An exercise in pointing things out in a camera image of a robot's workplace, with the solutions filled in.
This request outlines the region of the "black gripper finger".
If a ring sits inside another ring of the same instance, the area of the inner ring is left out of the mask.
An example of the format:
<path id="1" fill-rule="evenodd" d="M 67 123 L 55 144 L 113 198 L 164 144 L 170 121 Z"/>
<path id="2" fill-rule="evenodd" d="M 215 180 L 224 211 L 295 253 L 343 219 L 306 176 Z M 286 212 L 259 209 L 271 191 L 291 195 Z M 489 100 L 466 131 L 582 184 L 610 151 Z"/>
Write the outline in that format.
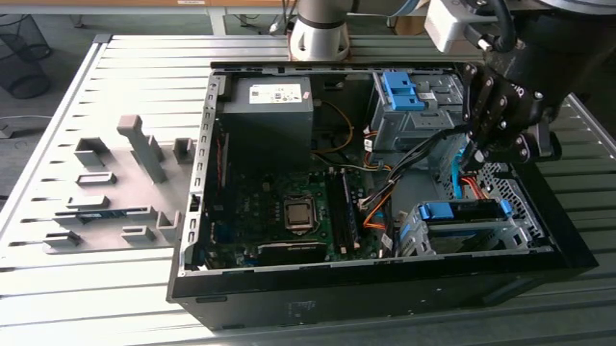
<path id="1" fill-rule="evenodd" d="M 509 142 L 486 148 L 485 161 L 500 163 L 529 163 L 557 161 L 562 157 L 562 147 L 549 123 L 541 120 L 524 130 Z"/>
<path id="2" fill-rule="evenodd" d="M 501 133 L 498 123 L 508 99 L 501 101 L 505 79 L 484 65 L 466 63 L 462 68 L 462 115 L 469 142 L 462 153 L 461 170 L 478 170 L 490 156 Z"/>

